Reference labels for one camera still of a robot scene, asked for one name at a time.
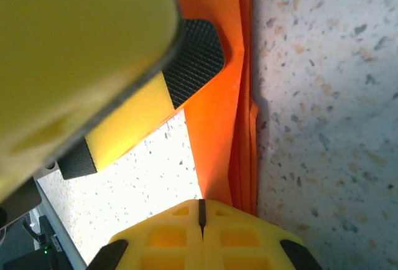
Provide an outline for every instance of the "dark gray edge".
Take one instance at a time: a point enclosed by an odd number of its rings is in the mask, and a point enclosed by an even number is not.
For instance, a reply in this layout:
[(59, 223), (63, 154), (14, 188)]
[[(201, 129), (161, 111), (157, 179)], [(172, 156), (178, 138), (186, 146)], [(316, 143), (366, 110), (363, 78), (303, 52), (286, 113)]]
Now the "dark gray edge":
[(73, 243), (72, 239), (70, 238), (67, 230), (63, 226), (61, 220), (59, 219), (57, 213), (55, 212), (53, 206), (51, 205), (49, 199), (44, 194), (44, 191), (40, 184), (36, 182), (37, 189), (40, 192), (42, 197), (42, 203), (36, 207), (39, 215), (45, 215), (49, 220), (52, 229), (54, 230), (55, 234), (57, 234), (58, 241), (61, 244), (63, 251), (65, 252), (72, 268), (74, 270), (82, 270), (87, 268), (87, 264), (80, 255), (79, 251), (77, 250), (75, 244)]
[(201, 238), (203, 240), (204, 234), (205, 234), (205, 226), (207, 223), (206, 219), (206, 201), (205, 199), (200, 199), (198, 200), (198, 208), (199, 208), (199, 217), (198, 217), (198, 223), (200, 226), (201, 230)]
[(177, 6), (177, 16), (180, 21), (177, 26), (175, 37), (173, 42), (170, 44), (163, 56), (153, 65), (148, 71), (142, 74), (132, 85), (127, 87), (122, 91), (117, 97), (111, 100), (103, 109), (96, 113), (82, 128), (78, 129), (70, 138), (68, 138), (61, 146), (59, 146), (53, 153), (44, 161), (44, 165), (50, 164), (58, 160), (64, 153), (66, 153), (71, 147), (73, 147), (82, 136), (89, 133), (96, 125), (98, 125), (105, 117), (111, 114), (117, 107), (119, 107), (125, 100), (127, 100), (131, 95), (133, 95), (138, 89), (143, 87), (150, 79), (152, 79), (156, 74), (161, 72), (168, 63), (177, 54), (183, 40), (183, 29), (184, 23), (181, 19), (180, 9)]

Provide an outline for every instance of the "orange folder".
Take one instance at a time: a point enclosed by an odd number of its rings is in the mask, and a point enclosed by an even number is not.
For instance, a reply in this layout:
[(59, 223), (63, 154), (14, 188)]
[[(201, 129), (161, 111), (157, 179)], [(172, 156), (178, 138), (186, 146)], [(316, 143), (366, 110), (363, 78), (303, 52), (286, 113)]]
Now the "orange folder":
[(178, 1), (184, 18), (214, 23), (225, 55), (224, 69), (184, 107), (202, 195), (255, 214), (257, 106), (250, 92), (251, 0)]

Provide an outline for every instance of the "black rubber grip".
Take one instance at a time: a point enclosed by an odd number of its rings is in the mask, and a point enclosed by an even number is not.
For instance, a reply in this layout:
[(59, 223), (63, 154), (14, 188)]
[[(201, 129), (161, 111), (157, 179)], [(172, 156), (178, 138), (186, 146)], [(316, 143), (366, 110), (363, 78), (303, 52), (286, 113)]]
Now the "black rubber grip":
[(322, 267), (306, 247), (292, 240), (282, 240), (280, 245), (296, 270), (322, 270)]
[(129, 243), (117, 240), (102, 247), (88, 265), (87, 270), (116, 270)]

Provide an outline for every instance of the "black cable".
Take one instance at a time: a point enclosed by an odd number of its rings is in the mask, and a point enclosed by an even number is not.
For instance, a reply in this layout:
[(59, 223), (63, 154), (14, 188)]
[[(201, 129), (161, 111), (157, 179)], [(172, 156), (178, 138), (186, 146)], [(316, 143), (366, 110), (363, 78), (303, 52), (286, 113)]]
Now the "black cable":
[(41, 233), (35, 233), (35, 231), (30, 227), (30, 223), (28, 223), (26, 216), (22, 218), (22, 226), (28, 232), (28, 234), (30, 234), (31, 237), (39, 243), (40, 247), (46, 243), (45, 235)]

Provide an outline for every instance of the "yellow object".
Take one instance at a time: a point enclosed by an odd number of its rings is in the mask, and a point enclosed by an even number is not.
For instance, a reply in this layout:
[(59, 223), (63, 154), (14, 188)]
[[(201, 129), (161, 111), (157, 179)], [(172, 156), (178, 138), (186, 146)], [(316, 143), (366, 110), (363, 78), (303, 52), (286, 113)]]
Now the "yellow object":
[(206, 200), (203, 231), (198, 200), (189, 200), (115, 235), (129, 244), (117, 270), (294, 270), (281, 240), (303, 244), (278, 226)]
[(203, 242), (198, 201), (189, 200), (112, 237), (129, 245), (116, 270), (199, 270)]
[(162, 72), (86, 135), (97, 170), (103, 170), (174, 112)]
[(161, 68), (180, 19), (175, 0), (1, 0), (0, 11), (1, 202)]

